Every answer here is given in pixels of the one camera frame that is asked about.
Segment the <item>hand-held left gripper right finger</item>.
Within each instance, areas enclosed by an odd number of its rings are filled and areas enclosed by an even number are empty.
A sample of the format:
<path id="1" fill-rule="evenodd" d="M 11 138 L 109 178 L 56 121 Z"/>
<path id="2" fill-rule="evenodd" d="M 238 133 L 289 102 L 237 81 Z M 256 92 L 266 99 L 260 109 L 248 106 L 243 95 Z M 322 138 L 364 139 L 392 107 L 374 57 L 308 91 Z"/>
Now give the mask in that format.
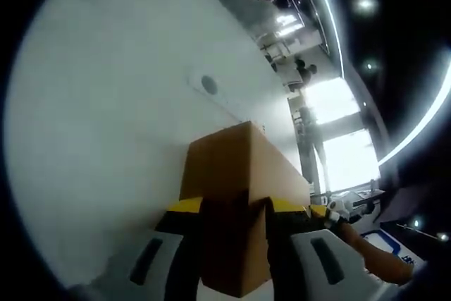
<path id="1" fill-rule="evenodd" d="M 312 218 L 309 208 L 283 199 L 265 202 L 268 264 L 275 300 L 370 300 L 373 278 L 363 257 Z"/>

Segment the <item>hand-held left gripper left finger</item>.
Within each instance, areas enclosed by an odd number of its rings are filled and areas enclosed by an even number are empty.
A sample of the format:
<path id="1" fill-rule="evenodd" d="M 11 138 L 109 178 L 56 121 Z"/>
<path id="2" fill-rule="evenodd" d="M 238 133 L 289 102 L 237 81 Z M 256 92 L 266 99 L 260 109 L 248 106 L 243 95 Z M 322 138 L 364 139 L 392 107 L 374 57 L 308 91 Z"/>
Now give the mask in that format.
<path id="1" fill-rule="evenodd" d="M 130 282 L 139 287 L 197 288 L 202 203 L 202 197 L 182 199 L 165 211 L 131 269 Z"/>

